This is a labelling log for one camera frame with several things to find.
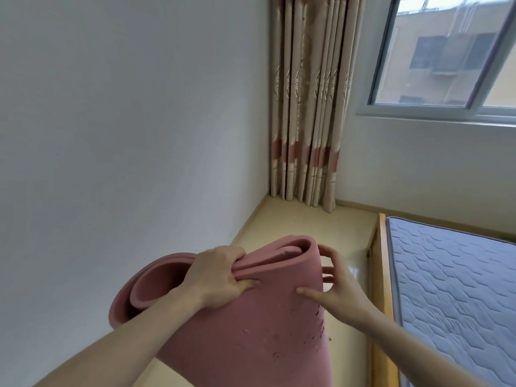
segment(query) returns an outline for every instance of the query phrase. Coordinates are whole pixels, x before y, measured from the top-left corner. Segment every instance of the wooden bed frame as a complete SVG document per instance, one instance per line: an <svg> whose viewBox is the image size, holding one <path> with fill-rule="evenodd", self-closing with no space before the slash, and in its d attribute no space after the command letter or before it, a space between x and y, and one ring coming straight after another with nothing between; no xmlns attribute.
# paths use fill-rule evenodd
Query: wooden bed frame
<svg viewBox="0 0 516 387"><path fill-rule="evenodd" d="M390 288L389 250L385 215L380 213L367 247L369 299L386 316L394 319ZM370 387L399 387L398 368L372 341L368 340Z"/></svg>

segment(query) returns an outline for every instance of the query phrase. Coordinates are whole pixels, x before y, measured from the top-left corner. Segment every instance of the curtain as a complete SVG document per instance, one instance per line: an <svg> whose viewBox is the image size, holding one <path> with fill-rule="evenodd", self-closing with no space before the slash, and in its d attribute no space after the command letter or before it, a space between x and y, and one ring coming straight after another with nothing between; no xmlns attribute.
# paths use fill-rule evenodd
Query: curtain
<svg viewBox="0 0 516 387"><path fill-rule="evenodd" d="M270 194L331 212L365 0L273 0Z"/></svg>

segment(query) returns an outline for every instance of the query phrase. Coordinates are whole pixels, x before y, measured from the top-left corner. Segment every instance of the rolled foam mat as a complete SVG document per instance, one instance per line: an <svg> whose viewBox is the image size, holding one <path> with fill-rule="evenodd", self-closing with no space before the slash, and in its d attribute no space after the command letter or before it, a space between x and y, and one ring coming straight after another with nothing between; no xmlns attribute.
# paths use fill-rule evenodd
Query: rolled foam mat
<svg viewBox="0 0 516 387"><path fill-rule="evenodd" d="M178 286L196 254L164 256L145 266L118 292L109 310L116 328ZM214 310L201 310L156 356L196 387L330 387L324 310L295 293L323 289L317 243L287 236L244 256L237 280L261 285Z"/></svg>

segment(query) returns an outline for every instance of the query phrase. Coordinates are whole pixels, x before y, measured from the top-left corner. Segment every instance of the white window frame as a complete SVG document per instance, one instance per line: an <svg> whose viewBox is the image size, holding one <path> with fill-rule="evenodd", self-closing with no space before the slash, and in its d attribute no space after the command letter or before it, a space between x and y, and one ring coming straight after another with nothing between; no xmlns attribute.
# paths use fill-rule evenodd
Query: white window frame
<svg viewBox="0 0 516 387"><path fill-rule="evenodd" d="M491 88L516 42L516 2L513 3L500 35L494 44L495 51L486 61L465 107L418 106L402 104L373 103L377 81L381 79L383 62L396 18L399 0L367 0L361 39L368 44L364 57L366 73L361 88L357 115L395 117L418 120L442 120L478 122L490 124L516 124L516 108L483 107Z"/></svg>

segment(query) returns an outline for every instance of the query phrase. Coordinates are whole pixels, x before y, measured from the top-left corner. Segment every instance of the floor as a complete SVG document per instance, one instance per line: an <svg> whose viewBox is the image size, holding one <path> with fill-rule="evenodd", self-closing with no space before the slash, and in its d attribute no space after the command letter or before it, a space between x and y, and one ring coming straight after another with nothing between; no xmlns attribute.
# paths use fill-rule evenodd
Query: floor
<svg viewBox="0 0 516 387"><path fill-rule="evenodd" d="M322 208L308 207L298 201L268 198L254 220L237 239L248 252L286 235L309 235L317 242L334 247L360 281L366 284L366 247L377 215L363 210L337 206L328 214ZM324 265L331 263L323 258ZM365 387L366 339L326 312L333 386ZM170 368L154 360L135 384L138 387L191 386Z"/></svg>

